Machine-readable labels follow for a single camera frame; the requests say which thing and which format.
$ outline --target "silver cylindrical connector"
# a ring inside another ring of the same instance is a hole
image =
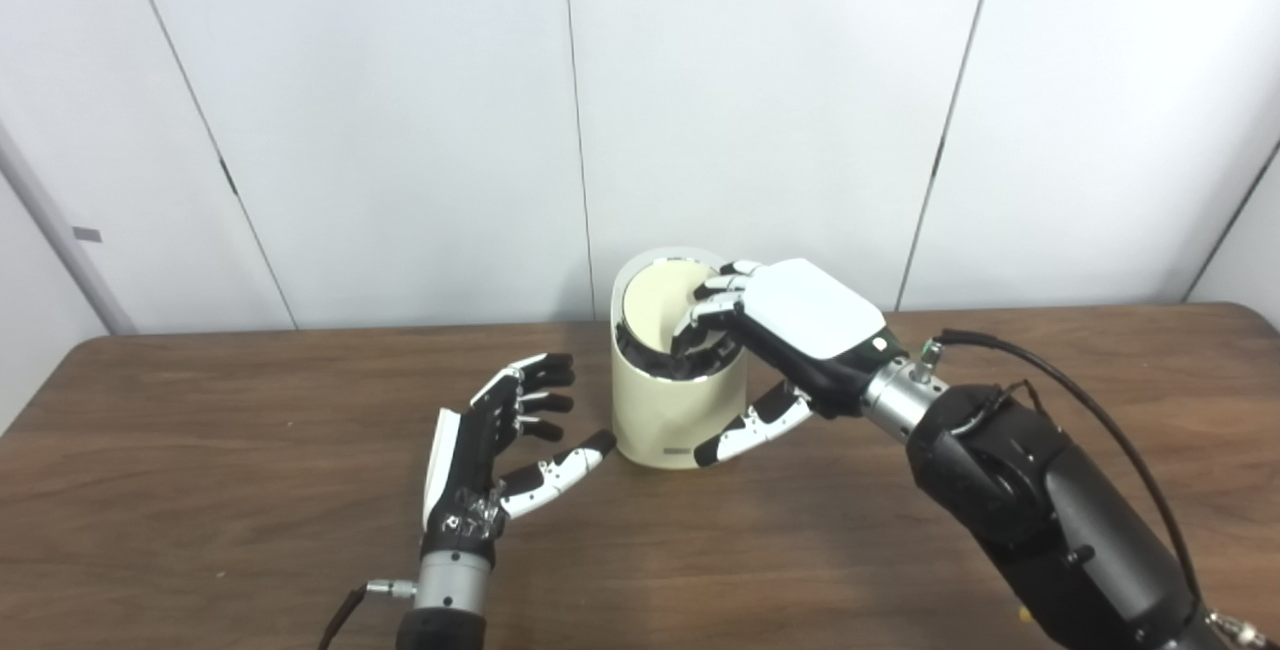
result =
[[[492,569],[489,560],[472,553],[428,553],[417,576],[413,606],[452,608],[483,615]]]
[[[888,436],[905,444],[947,386],[919,363],[896,358],[872,377],[863,394],[863,413]]]
[[[365,583],[365,592],[390,595],[397,600],[411,600],[417,592],[417,585],[411,580],[371,580]]]

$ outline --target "black cable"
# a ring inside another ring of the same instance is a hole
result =
[[[356,612],[356,606],[360,601],[365,599],[365,586],[361,585],[356,590],[347,594],[347,599],[338,605],[338,612],[333,614],[333,619],[324,628],[324,635],[320,636],[320,646],[316,650],[329,650],[329,644],[333,642],[334,636],[342,630],[343,623],[351,617],[351,613]]]
[[[1004,353],[1014,354],[1015,358],[1023,360],[1025,363],[1032,363],[1041,372],[1052,377],[1059,385],[1064,386],[1066,392],[1070,392],[1075,400],[1079,400],[1088,409],[1089,413],[1106,427],[1111,438],[1120,445],[1124,450],[1125,457],[1133,463],[1135,471],[1138,471],[1138,477],[1142,479],[1144,486],[1147,486],[1147,493],[1151,494],[1152,502],[1156,504],[1156,511],[1160,513],[1160,518],[1165,522],[1165,528],[1169,532],[1169,541],[1174,546],[1174,554],[1178,555],[1178,562],[1183,567],[1183,573],[1187,577],[1187,589],[1190,591],[1192,596],[1196,598],[1197,603],[1204,604],[1201,596],[1199,580],[1196,577],[1196,566],[1192,563],[1190,551],[1187,549],[1187,540],[1183,537],[1183,531],[1178,526],[1178,519],[1174,517],[1172,508],[1169,507],[1169,502],[1165,499],[1165,494],[1160,490],[1160,482],[1156,482],[1156,477],[1151,473],[1147,463],[1142,459],[1138,449],[1134,448],[1133,441],[1125,436],[1125,432],[1120,430],[1116,425],[1115,418],[1094,400],[1088,392],[1084,392],[1083,386],[1076,385],[1074,380],[1066,376],[1060,369],[1053,367],[1047,360],[1041,358],[1038,354],[1032,353],[1032,351],[1025,351],[1001,340],[997,337],[987,335],[983,331],[965,331],[965,330],[942,330],[942,333],[933,339],[934,343],[941,345],[978,345],[978,348],[987,348],[992,351],[1004,351]]]
[[[1036,390],[1036,386],[1032,385],[1032,381],[1023,380],[1023,386],[1027,386],[1027,394],[1030,397],[1032,407],[1036,408],[1036,412],[1046,418],[1052,418],[1050,417],[1048,411],[1044,409],[1044,403],[1041,403],[1039,393]]]

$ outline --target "black fingertip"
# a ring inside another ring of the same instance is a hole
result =
[[[564,439],[564,429],[553,422],[526,422],[524,430],[525,435],[530,435],[539,440],[561,441]]]
[[[608,456],[614,448],[617,448],[617,445],[618,439],[613,435],[613,432],[609,432],[608,430],[598,430],[595,431],[595,435],[584,440],[579,448],[584,450],[595,450],[599,454]]]
[[[573,385],[576,377],[571,369],[550,369],[550,371],[535,376],[526,376],[525,392],[538,392],[544,386],[570,386]]]
[[[543,363],[549,371],[553,369],[571,369],[573,367],[573,356],[568,353],[547,353]]]
[[[719,436],[717,435],[716,438],[712,438],[710,440],[694,448],[694,462],[698,463],[698,467],[700,468],[714,466],[719,462],[718,449]]]
[[[549,413],[567,413],[573,408],[573,399],[570,395],[558,395],[554,392],[545,398],[525,400],[526,413],[540,413],[544,409]]]

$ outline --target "cable connector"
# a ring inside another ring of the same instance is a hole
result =
[[[938,367],[938,362],[942,360],[942,343],[938,343],[933,337],[924,344],[924,349],[920,351],[920,360],[911,367],[911,381],[920,385],[928,385],[933,381],[933,369]]]
[[[411,580],[371,580],[365,583],[365,592],[390,595],[397,600],[412,600],[417,595],[417,583]]]
[[[1233,645],[1244,650],[1267,650],[1276,646],[1265,635],[1258,632],[1258,628],[1253,627],[1252,623],[1233,618],[1231,615],[1217,612],[1210,613],[1208,624],[1222,633]]]

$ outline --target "black robotic forearm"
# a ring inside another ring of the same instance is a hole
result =
[[[1170,550],[1051,418],[951,386],[910,427],[915,484],[1073,650],[1224,650]]]

